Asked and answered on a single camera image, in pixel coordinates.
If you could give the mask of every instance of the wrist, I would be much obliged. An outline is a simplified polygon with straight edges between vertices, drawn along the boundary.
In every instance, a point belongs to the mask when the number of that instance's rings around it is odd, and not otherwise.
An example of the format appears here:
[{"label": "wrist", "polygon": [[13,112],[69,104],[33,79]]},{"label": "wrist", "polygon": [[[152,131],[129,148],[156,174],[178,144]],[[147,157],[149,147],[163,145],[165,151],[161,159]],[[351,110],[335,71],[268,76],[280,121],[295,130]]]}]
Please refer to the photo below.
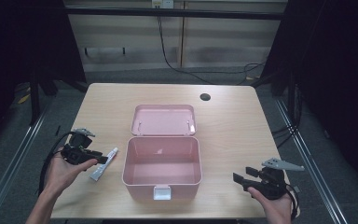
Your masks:
[{"label": "wrist", "polygon": [[52,187],[46,187],[36,201],[34,209],[28,216],[27,224],[49,223],[50,216],[60,193]]},{"label": "wrist", "polygon": [[57,200],[58,197],[62,194],[62,190],[59,190],[57,188],[54,188],[53,186],[50,186],[47,184],[45,188],[43,189],[41,195],[43,194],[44,197],[47,197],[49,199]]}]

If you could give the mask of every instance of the box latch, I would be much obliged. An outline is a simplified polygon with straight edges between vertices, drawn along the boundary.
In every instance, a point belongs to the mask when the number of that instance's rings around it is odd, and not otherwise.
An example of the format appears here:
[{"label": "box latch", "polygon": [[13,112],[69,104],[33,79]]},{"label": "box latch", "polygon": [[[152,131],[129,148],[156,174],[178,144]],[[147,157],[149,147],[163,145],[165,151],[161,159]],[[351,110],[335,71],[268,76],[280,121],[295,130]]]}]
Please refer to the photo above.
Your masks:
[{"label": "box latch", "polygon": [[170,200],[171,187],[168,185],[157,185],[154,187],[154,200]]}]

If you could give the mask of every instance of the toothpaste tube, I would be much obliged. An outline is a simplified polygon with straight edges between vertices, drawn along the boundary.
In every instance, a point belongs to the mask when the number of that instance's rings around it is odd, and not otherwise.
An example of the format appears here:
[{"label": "toothpaste tube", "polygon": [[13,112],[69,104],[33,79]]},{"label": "toothpaste tube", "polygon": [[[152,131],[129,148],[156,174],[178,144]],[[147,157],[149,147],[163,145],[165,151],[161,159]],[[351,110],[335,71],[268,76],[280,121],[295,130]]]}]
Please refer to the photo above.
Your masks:
[{"label": "toothpaste tube", "polygon": [[115,147],[112,151],[109,152],[109,154],[107,154],[107,161],[105,164],[102,164],[98,167],[98,169],[96,171],[94,171],[94,173],[92,173],[89,177],[91,177],[91,179],[98,181],[98,179],[101,177],[101,175],[103,174],[103,171],[106,169],[107,165],[109,165],[110,161],[116,156],[118,152],[118,148]]}]

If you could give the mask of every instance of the pink plastic box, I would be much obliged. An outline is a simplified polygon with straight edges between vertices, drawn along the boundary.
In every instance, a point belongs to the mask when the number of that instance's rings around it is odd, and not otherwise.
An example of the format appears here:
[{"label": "pink plastic box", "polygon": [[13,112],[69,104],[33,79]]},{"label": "pink plastic box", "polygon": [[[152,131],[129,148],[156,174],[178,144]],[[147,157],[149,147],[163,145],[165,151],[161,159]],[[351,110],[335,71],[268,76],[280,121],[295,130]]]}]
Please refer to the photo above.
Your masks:
[{"label": "pink plastic box", "polygon": [[123,182],[136,200],[192,199],[202,171],[191,105],[135,108]]}]

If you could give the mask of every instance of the wooden table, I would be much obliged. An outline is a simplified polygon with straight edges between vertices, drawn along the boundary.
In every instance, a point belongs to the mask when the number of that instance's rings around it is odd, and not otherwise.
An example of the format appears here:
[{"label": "wooden table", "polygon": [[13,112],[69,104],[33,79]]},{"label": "wooden table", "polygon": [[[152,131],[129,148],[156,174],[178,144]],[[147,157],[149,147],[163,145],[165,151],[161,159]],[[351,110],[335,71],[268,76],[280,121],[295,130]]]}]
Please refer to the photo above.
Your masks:
[{"label": "wooden table", "polygon": [[[209,101],[200,96],[208,93]],[[137,105],[193,105],[203,179],[194,200],[133,200],[123,181],[127,143]],[[92,84],[74,123],[96,134],[89,149],[119,152],[95,182],[81,173],[57,201],[53,218],[244,218],[263,217],[261,205],[232,173],[249,177],[245,166],[280,158],[255,89],[239,86]]]}]

